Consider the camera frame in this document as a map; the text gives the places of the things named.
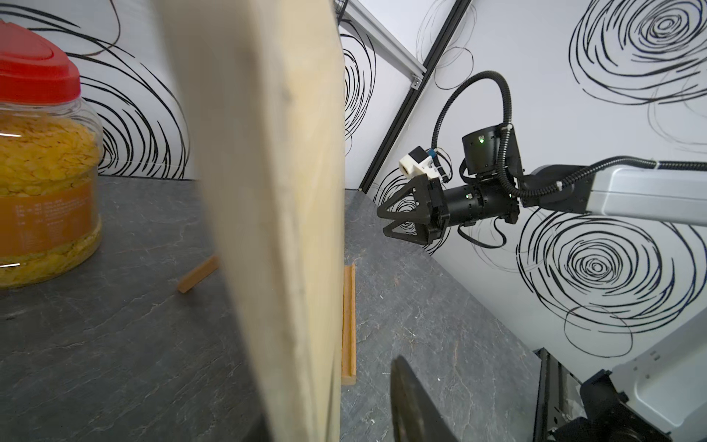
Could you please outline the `red-lidded jar of yellow snacks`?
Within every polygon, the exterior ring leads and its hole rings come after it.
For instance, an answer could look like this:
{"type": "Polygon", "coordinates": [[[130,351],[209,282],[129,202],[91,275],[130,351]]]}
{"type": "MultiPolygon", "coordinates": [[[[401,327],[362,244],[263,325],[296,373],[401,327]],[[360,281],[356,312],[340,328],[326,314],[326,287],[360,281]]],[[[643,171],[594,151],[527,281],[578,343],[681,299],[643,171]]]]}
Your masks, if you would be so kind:
{"type": "Polygon", "coordinates": [[[1,287],[84,263],[101,243],[102,125],[55,44],[1,24],[1,287]]]}

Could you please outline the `light plywood canvas board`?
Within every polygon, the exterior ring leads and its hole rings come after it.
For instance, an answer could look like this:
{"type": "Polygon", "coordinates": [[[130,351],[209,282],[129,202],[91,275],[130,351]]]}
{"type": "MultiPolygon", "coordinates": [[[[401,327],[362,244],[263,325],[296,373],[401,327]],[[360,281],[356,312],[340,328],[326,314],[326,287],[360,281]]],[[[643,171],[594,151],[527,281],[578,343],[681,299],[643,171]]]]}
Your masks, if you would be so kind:
{"type": "Polygon", "coordinates": [[[158,1],[220,272],[275,441],[340,438],[344,56],[329,1],[158,1]]]}

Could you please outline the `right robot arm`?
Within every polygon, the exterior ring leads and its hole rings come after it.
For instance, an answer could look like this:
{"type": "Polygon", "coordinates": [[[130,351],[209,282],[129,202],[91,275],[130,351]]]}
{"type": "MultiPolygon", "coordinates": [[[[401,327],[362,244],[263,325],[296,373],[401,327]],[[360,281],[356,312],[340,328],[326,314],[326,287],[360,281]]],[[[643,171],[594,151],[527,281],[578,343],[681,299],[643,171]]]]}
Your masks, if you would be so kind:
{"type": "Polygon", "coordinates": [[[468,134],[461,182],[433,149],[400,163],[385,234],[460,241],[473,293],[580,382],[559,440],[706,436],[706,166],[615,157],[524,171],[509,124],[468,134]]]}

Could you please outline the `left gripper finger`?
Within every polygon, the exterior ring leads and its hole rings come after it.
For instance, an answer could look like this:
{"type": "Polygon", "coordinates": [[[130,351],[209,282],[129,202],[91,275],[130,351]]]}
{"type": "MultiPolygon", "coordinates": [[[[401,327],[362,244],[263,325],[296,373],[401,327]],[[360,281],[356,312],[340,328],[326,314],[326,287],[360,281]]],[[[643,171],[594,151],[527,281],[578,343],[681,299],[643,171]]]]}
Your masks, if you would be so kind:
{"type": "Polygon", "coordinates": [[[390,409],[396,441],[458,441],[401,355],[391,363],[390,409]]]}

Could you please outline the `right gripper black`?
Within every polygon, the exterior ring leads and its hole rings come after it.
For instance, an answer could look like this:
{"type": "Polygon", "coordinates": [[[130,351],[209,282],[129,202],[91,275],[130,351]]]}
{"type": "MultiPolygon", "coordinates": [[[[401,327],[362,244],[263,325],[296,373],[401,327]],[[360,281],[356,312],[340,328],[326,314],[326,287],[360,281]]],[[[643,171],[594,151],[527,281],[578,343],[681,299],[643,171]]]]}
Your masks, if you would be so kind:
{"type": "Polygon", "coordinates": [[[383,228],[386,237],[427,246],[448,228],[469,227],[485,219],[515,224],[520,214],[517,198],[498,180],[475,180],[444,190],[438,179],[420,175],[409,180],[377,208],[379,217],[429,217],[425,223],[393,220],[383,228]]]}

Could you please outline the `small wooden easel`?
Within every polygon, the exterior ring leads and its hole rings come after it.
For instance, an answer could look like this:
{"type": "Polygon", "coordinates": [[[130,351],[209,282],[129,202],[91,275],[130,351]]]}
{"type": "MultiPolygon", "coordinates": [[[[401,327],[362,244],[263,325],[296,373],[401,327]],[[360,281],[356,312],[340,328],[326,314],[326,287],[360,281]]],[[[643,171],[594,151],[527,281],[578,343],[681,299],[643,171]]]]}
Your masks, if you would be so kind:
{"type": "MultiPolygon", "coordinates": [[[[219,268],[213,255],[186,274],[178,284],[178,291],[188,293],[219,268]]],[[[356,357],[356,282],[354,264],[344,267],[344,300],[342,301],[342,386],[353,386],[357,381],[356,357]]]]}

